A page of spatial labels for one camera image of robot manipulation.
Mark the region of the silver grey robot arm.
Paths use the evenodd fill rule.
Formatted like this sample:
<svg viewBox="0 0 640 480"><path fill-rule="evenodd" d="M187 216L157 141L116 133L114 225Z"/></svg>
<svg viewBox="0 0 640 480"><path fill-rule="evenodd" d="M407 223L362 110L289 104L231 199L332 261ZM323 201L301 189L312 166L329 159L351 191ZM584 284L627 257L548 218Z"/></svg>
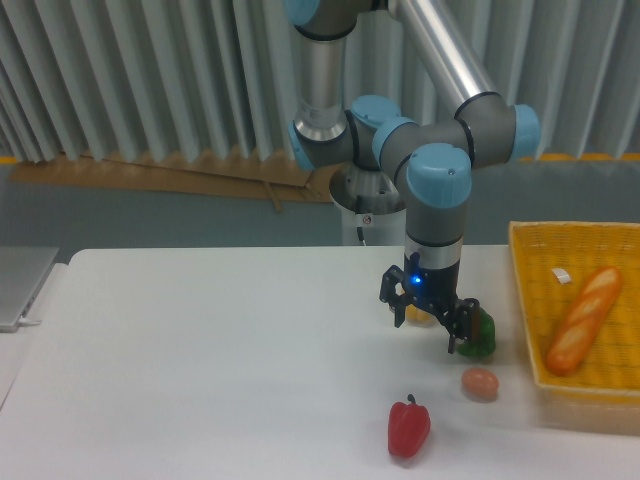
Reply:
<svg viewBox="0 0 640 480"><path fill-rule="evenodd" d="M288 127L298 165L348 162L384 175L405 206L405 251L403 265L383 274L380 300L396 325L408 307L434 316L450 352L492 354L489 315L456 292L472 172L533 155L535 111L503 100L442 1L289 1L285 10L303 40L300 103ZM408 33L451 119L422 125L376 95L343 107L347 36L361 15L379 10Z"/></svg>

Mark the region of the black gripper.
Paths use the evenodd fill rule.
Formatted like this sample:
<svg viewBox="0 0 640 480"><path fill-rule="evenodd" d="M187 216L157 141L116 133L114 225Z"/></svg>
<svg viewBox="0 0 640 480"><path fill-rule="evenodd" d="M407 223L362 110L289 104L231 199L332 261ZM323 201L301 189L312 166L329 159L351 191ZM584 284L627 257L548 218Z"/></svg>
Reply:
<svg viewBox="0 0 640 480"><path fill-rule="evenodd" d="M435 316L449 334L447 352L455 352L456 341L476 344L480 339L480 303L460 299L457 283L460 261L445 268L424 268L417 253L404 257L403 267L392 265L382 276L379 299L394 315L394 327L406 320L406 309L414 305Z"/></svg>

